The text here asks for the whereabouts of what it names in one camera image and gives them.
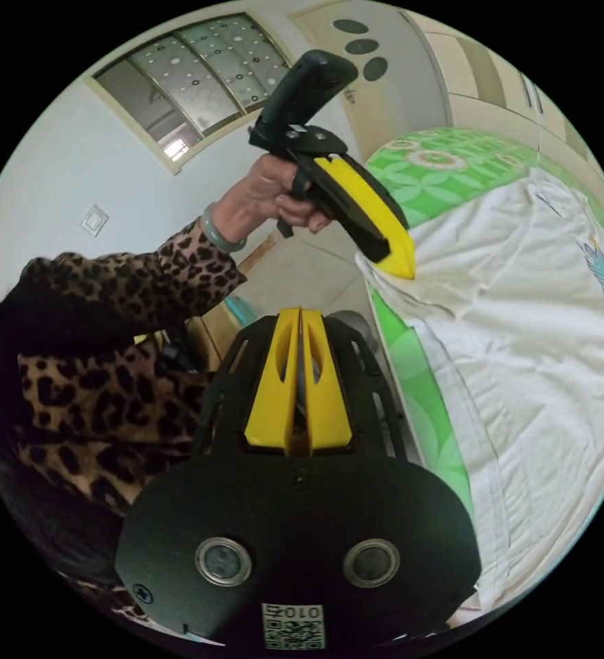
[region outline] bracelet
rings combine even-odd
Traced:
[[[213,224],[212,213],[214,207],[214,203],[206,206],[206,210],[200,219],[201,230],[206,234],[206,238],[208,238],[208,240],[210,240],[220,251],[229,254],[232,252],[239,252],[247,244],[247,239],[243,238],[240,242],[229,242],[228,240],[225,240]]]

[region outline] qr code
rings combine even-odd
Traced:
[[[323,650],[325,622],[322,606],[263,604],[268,650]]]

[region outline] yellow plastic part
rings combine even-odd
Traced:
[[[153,337],[155,338],[156,343],[158,344],[158,348],[160,350],[162,350],[163,349],[163,335],[162,335],[162,332],[156,332],[155,334],[153,334]],[[150,338],[149,334],[140,334],[138,336],[134,336],[133,341],[134,341],[135,345],[139,345],[140,343],[144,343],[145,341],[147,341],[149,338]]]
[[[300,337],[297,309],[282,309],[275,325],[261,382],[245,428],[252,446],[281,448],[289,455],[297,392],[297,355]]]
[[[319,311],[302,311],[302,341],[310,452],[343,448],[350,442],[352,432]],[[314,377],[314,361],[318,382]]]
[[[375,265],[394,277],[414,279],[414,240],[380,195],[343,158],[320,157],[315,161],[353,198],[389,241],[391,253]]]

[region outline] green mattress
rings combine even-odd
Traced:
[[[540,167],[582,192],[604,229],[604,208],[569,172],[537,151],[486,132],[437,128],[390,142],[368,170],[402,206],[411,227],[429,222]],[[474,515],[469,474],[446,407],[416,331],[369,291],[375,322],[424,465],[449,485]]]

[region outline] white cloth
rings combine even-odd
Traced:
[[[416,280],[357,263],[417,330],[469,474],[468,619],[542,579],[604,496],[604,231],[532,169],[410,234]]]

